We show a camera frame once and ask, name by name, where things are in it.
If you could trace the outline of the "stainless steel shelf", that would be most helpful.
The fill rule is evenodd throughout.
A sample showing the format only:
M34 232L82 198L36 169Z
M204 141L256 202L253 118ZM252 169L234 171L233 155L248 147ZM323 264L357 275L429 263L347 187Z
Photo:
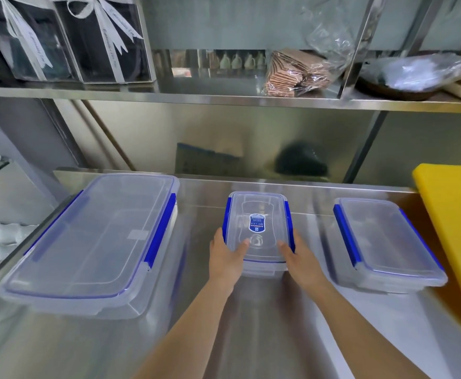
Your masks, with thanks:
M301 9L318 1L141 0L151 83L21 81L0 52L0 124L39 171L412 186L419 164L461 165L461 101L355 88L365 60L458 52L461 0L343 0L356 42L345 72L326 89L265 95L272 51L316 54Z

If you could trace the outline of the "bag of brown packets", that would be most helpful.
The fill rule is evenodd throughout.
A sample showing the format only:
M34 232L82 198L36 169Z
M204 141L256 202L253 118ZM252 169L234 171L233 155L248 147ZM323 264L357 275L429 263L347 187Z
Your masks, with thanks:
M263 93L274 97L297 97L326 89L334 81L328 61L312 52L285 48L272 51Z

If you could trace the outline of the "person's right forearm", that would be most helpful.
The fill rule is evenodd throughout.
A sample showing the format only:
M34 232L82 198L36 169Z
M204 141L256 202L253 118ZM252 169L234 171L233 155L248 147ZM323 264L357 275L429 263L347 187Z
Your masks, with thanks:
M328 280L299 285L322 312L355 379L430 379Z

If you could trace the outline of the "clear ribboned gift box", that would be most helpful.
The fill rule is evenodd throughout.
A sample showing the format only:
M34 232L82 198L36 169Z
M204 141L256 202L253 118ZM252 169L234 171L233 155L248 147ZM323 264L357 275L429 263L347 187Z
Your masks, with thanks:
M85 84L156 81L141 0L51 0Z
M52 0L0 0L0 52L18 80L81 79Z

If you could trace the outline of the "empty clear plastic bag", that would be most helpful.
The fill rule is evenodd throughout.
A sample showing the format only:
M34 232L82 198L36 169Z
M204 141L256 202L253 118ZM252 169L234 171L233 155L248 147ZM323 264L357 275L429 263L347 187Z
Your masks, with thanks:
M340 77L356 51L355 37L343 0L319 0L301 9L305 42L324 58L332 80Z

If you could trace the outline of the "person's left forearm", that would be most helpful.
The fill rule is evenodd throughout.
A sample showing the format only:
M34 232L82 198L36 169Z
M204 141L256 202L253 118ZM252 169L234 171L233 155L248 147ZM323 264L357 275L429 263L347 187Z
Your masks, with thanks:
M202 379L224 307L239 277L209 278L131 379Z

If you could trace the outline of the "small labelled clear plastic container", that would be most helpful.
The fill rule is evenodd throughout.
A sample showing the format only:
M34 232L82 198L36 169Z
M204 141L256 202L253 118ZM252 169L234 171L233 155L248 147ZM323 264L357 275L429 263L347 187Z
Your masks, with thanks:
M295 252L292 216L287 198L277 193L234 191L227 198L222 235L231 251L246 239L242 275L281 278L287 271L278 242Z

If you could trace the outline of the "large clear plastic container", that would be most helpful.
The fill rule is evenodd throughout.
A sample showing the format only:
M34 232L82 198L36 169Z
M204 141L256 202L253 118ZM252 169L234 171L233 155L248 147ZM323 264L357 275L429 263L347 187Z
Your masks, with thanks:
M0 298L38 313L139 317L167 254L179 186L161 174L96 177L4 276Z

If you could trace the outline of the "yellow cutting board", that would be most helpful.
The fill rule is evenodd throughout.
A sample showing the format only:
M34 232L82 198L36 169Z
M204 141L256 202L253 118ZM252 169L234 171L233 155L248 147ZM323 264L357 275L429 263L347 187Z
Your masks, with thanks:
M424 163L412 177L453 272L445 303L461 319L461 165Z

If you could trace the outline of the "person's left hand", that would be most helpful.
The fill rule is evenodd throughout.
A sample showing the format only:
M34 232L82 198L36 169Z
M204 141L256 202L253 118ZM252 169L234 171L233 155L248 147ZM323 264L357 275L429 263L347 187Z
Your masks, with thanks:
M233 251L223 239L222 228L216 230L209 252L209 283L229 297L242 274L244 257L231 255Z

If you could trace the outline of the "person's right hand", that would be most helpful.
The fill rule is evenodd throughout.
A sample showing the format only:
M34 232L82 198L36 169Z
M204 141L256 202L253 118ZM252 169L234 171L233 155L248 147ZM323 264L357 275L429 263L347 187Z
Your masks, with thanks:
M315 254L310 250L297 229L293 229L294 255L284 257L287 269L294 281L309 295L316 294L329 281Z

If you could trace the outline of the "medium clear plastic container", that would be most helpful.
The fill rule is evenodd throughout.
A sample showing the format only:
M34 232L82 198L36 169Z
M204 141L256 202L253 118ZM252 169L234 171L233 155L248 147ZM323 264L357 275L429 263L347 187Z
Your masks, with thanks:
M448 283L444 268L397 204L341 197L333 213L344 243L331 256L341 286L409 294Z

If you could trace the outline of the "plastic-wrapped dark plate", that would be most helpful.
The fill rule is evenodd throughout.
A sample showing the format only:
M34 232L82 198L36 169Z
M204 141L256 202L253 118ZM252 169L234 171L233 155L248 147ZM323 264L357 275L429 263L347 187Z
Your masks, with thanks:
M445 52L370 59L363 64L355 88L393 100L425 101L456 81L461 81L461 56Z

